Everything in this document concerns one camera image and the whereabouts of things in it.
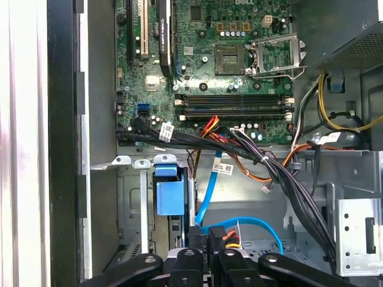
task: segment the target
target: black ram slot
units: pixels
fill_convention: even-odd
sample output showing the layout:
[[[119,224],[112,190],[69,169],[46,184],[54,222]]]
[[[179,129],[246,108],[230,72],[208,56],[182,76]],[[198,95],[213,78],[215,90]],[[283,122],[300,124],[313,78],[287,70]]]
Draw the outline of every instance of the black ram slot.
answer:
[[[159,0],[159,32],[160,32],[160,67],[166,78],[171,78],[172,54],[171,54],[171,0]]]
[[[127,64],[134,67],[134,1],[126,0],[126,53]]]
[[[188,107],[283,105],[283,101],[279,96],[254,96],[243,94],[235,96],[187,96],[184,102]]]
[[[185,109],[181,115],[187,120],[206,120],[212,115],[220,118],[264,118],[264,119],[283,119],[285,111],[283,109]]]

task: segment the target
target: pcie slot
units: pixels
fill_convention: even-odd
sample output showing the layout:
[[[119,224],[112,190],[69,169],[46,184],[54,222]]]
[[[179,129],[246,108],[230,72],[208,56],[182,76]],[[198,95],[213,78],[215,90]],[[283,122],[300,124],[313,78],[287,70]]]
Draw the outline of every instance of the pcie slot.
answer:
[[[126,0],[126,53],[127,64],[134,67],[134,0]]]
[[[283,119],[284,109],[184,109],[180,114],[180,121],[206,120],[212,115],[220,118],[268,118]]]
[[[188,107],[203,106],[278,106],[283,105],[283,98],[275,95],[209,95],[209,96],[181,96],[175,101],[176,105]]]
[[[141,0],[141,56],[149,56],[148,0]]]
[[[159,0],[159,19],[160,19],[160,67],[162,74],[170,78],[172,72],[171,55],[171,0]]]

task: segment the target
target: black cable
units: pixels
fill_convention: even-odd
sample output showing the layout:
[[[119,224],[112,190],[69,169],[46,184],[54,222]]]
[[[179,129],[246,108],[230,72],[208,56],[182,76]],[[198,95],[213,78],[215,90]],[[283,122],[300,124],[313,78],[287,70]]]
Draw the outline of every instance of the black cable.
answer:
[[[349,117],[350,116],[350,113],[349,112],[334,112],[334,113],[331,113],[329,115],[329,119],[330,120],[333,120],[337,117]],[[353,120],[355,120],[355,122],[359,125],[359,126],[363,126],[363,122],[361,120],[360,117],[358,117],[357,115],[353,116],[352,117]],[[308,129],[305,129],[302,133],[302,135],[307,135],[308,133],[311,133],[313,132],[314,130],[317,130],[319,129],[321,126],[323,126],[323,123],[320,122],[319,124],[317,124],[316,126],[314,127],[310,127]]]

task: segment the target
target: screw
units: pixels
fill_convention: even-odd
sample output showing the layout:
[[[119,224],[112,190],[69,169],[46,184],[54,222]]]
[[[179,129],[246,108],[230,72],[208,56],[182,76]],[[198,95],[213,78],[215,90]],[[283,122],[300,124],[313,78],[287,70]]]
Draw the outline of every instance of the screw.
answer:
[[[153,256],[148,256],[148,257],[146,257],[146,259],[145,259],[145,262],[146,263],[153,263],[153,262],[155,262],[156,261],[156,259],[153,257]]]
[[[271,262],[271,263],[274,263],[274,262],[276,262],[276,257],[274,255],[267,255],[266,260]]]
[[[234,251],[232,251],[232,250],[225,250],[225,254],[227,256],[233,256],[234,255]]]

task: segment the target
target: blue sata port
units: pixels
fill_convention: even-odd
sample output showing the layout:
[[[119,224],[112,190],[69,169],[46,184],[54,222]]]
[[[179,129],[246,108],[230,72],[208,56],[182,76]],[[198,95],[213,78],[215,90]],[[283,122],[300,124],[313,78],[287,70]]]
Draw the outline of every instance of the blue sata port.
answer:
[[[141,116],[149,115],[150,113],[150,104],[149,103],[138,103],[137,104],[137,114]]]

